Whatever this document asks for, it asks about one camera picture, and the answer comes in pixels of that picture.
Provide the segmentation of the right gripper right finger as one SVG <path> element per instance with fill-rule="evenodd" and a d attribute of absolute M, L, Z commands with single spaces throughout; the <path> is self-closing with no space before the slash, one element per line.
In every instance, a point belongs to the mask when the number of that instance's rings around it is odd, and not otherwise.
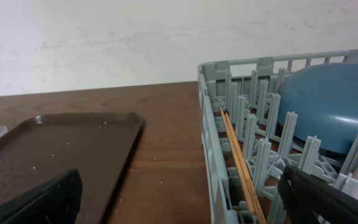
<path fill-rule="evenodd" d="M 286 166 L 278 192 L 292 223 L 358 224 L 358 200 L 293 166 Z"/>

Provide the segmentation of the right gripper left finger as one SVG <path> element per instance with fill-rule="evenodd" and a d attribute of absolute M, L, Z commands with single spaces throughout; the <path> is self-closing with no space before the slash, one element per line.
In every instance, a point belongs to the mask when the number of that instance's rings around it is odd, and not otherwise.
<path fill-rule="evenodd" d="M 74 223 L 82 191 L 79 170 L 68 169 L 0 205 L 0 223 Z"/>

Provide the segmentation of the wooden chopstick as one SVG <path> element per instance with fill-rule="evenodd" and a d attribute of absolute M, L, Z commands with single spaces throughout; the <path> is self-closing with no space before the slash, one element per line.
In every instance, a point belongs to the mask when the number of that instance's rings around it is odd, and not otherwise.
<path fill-rule="evenodd" d="M 224 113 L 224 111 L 223 111 L 223 109 L 221 107 L 219 107 L 219 110 L 220 110 L 220 114 L 221 114 L 222 119 L 223 119 L 224 127 L 225 127 L 226 134 L 227 134 L 227 138 L 229 140 L 229 145 L 230 145 L 230 148 L 231 148 L 232 156 L 233 156 L 234 162 L 236 164 L 239 179 L 241 181 L 242 191 L 244 193 L 244 197 L 245 197 L 245 200 L 246 200 L 246 203 L 247 203 L 247 207 L 249 209 L 249 213 L 251 215 L 255 215 L 256 210 L 255 210 L 254 204 L 252 202 L 252 197 L 250 195 L 250 192 L 249 192 L 249 189 L 248 189 L 248 186 L 247 186 L 246 178 L 244 177 L 244 173 L 242 171 L 241 163 L 240 163 L 239 158 L 237 156 L 236 146 L 235 146 L 234 140 L 232 138 L 229 123 L 228 123 L 228 121 L 226 119 L 226 114 Z"/>
<path fill-rule="evenodd" d="M 231 124 L 231 120 L 229 119 L 229 115 L 227 113 L 225 113 L 225 114 L 226 114 L 226 119 L 227 119 L 227 121 L 229 123 L 232 138 L 234 140 L 234 144 L 236 146 L 237 156 L 238 156 L 239 161 L 241 163 L 242 171 L 244 173 L 244 177 L 246 178 L 247 186 L 248 186 L 250 195 L 252 197 L 252 202 L 253 202 L 255 210 L 256 210 L 255 215 L 257 216 L 257 219 L 258 219 L 259 223 L 266 224 L 267 222 L 266 222 L 262 207 L 260 205 L 259 198 L 257 196 L 257 193 L 255 191 L 254 185 L 252 183 L 252 179 L 251 179 L 247 164 L 246 164 L 246 162 L 244 160 L 244 157 L 242 155 L 242 151 L 240 149 L 239 141 L 237 140 L 236 135 L 234 133 L 234 129 L 233 129 L 232 124 Z"/>

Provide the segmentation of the brown serving tray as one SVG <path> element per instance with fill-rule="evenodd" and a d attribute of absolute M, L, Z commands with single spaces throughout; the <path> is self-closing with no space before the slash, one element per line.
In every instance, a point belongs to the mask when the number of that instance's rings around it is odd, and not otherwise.
<path fill-rule="evenodd" d="M 0 137 L 0 205 L 78 169 L 77 223 L 106 223 L 145 120 L 133 112 L 59 113 L 29 118 Z"/>

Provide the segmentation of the dark blue plate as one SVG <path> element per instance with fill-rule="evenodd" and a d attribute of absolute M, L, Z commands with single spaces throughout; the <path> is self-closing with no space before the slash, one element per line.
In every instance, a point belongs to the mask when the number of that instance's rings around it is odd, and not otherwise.
<path fill-rule="evenodd" d="M 278 123 L 298 118 L 294 136 L 316 136 L 321 147 L 347 154 L 358 135 L 358 63 L 330 63 L 299 70 L 280 85 Z"/>

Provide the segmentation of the grey dishwasher rack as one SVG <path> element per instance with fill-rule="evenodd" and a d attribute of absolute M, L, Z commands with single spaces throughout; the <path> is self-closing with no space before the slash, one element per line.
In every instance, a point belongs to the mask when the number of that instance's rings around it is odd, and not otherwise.
<path fill-rule="evenodd" d="M 293 62 L 302 60 L 309 67 L 314 59 L 329 63 L 333 57 L 356 63 L 358 49 L 199 65 L 201 142 L 212 223 L 259 223 L 249 213 L 219 107 L 229 115 L 267 223 L 285 219 L 278 190 L 267 181 L 279 179 L 287 165 L 299 166 L 341 192 L 354 193 L 358 181 L 344 170 L 334 170 L 334 161 L 318 152 L 318 138 L 308 138 L 304 145 L 293 141 L 296 113 L 287 114 L 283 136 L 275 134 L 278 88 L 291 75 Z"/>

